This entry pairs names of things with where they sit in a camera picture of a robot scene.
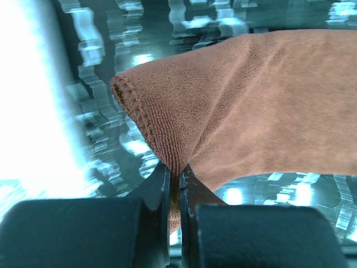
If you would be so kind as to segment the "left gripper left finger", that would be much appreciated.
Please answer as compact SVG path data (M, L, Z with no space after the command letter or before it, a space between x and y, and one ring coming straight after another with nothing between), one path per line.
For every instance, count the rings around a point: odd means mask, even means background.
M2 267L165 267L171 174L122 198L27 200L1 222Z

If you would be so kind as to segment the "brown towel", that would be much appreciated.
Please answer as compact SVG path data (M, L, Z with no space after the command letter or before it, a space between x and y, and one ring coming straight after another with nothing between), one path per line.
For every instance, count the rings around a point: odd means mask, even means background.
M119 105L172 172L210 189L272 172L356 174L356 31L232 37L116 75Z

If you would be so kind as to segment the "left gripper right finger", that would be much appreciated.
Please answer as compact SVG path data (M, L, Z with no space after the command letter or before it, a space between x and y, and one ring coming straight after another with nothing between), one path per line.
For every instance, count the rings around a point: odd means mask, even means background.
M228 205L180 175L183 267L347 267L327 219L297 206Z

